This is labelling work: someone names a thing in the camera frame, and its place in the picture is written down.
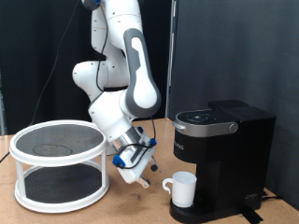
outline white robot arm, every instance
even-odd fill
[[[93,48],[103,52],[106,60],[77,64],[73,79],[90,97],[93,123],[117,149],[114,164],[123,179],[147,188],[150,182],[142,173],[148,162],[157,167],[155,143],[142,129],[133,127],[132,120],[155,114],[161,95],[151,76],[139,4],[137,0],[82,3],[93,11]],[[124,86],[128,86],[124,91],[104,91]]]

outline black coffee maker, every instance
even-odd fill
[[[209,110],[179,113],[175,156],[196,163],[193,205],[170,202],[171,216],[203,223],[261,207],[275,116],[239,101],[215,101]]]

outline coffee maker control panel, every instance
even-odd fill
[[[237,132],[239,120],[221,110],[183,112],[176,116],[176,131],[192,137],[211,137]]]

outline coffee maker drip tray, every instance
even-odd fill
[[[191,207],[177,207],[170,200],[170,215],[182,223],[202,223],[213,220],[215,219],[213,212],[213,209],[209,208],[196,193]]]

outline black background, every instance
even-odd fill
[[[8,134],[31,122],[76,2],[0,1],[0,63]],[[163,97],[154,117],[163,118],[171,0],[144,1],[140,10],[151,72]],[[92,12],[79,2],[61,46],[55,73],[38,108],[36,123],[55,119],[91,120],[88,96],[72,78],[77,63],[98,59],[91,46],[91,17]]]

